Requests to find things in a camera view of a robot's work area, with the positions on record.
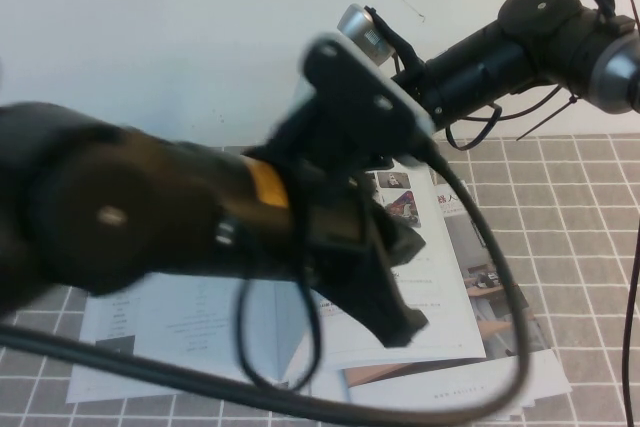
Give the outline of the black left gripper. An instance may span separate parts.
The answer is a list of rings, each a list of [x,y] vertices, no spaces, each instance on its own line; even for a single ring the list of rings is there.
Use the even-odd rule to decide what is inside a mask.
[[[391,267],[426,246],[407,221],[372,198],[363,171],[337,179],[314,166],[289,166],[293,232],[287,279],[320,293],[386,348],[405,347],[428,325],[404,302]]]

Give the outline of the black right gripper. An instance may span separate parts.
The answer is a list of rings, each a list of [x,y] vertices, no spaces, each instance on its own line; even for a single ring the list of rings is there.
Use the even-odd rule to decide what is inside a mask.
[[[425,66],[399,71],[393,76],[393,81],[430,115],[436,127],[443,126],[442,98]]]

